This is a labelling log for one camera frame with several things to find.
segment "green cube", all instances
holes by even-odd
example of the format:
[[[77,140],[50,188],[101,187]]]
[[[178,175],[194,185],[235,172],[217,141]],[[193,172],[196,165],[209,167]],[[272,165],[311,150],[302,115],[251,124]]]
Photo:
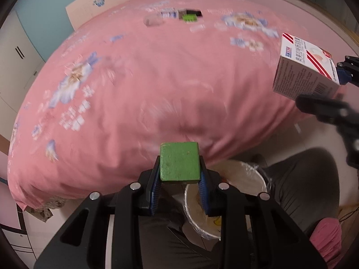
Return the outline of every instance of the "green cube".
[[[163,143],[160,153],[162,182],[192,184],[201,179],[198,143]]]

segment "cabinet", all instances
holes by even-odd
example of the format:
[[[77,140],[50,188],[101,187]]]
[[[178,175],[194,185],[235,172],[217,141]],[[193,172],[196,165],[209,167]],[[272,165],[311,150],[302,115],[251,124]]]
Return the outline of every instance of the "cabinet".
[[[44,64],[13,11],[0,29],[0,134],[8,140],[17,112]]]

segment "bed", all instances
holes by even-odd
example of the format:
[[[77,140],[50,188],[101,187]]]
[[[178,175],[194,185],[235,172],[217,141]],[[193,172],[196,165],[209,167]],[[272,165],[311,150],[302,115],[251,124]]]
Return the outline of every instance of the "bed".
[[[197,9],[196,22],[166,17]],[[283,33],[306,29],[244,0],[76,0],[75,29],[25,97],[8,182],[33,213],[119,191],[162,142],[196,141],[208,165],[299,121],[272,92]]]

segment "white bucket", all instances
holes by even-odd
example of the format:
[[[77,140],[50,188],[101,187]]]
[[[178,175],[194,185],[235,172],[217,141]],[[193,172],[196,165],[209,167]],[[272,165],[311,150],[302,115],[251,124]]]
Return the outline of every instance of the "white bucket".
[[[252,166],[235,160],[226,160],[213,165],[209,170],[217,171],[222,178],[241,192],[258,195],[267,192],[264,178]],[[202,237],[220,239],[221,219],[205,215],[201,205],[197,184],[189,184],[184,192],[184,211],[189,222]]]

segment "pink blanket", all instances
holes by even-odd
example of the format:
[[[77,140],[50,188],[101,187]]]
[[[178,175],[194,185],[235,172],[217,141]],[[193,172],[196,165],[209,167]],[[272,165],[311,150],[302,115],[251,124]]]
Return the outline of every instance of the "pink blanket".
[[[148,22],[165,8],[203,17]],[[244,0],[133,0],[95,17],[53,53],[19,111],[14,199],[24,209],[113,193],[153,166],[162,142],[196,141],[212,164],[296,122],[294,102],[272,92],[283,32],[310,41]]]

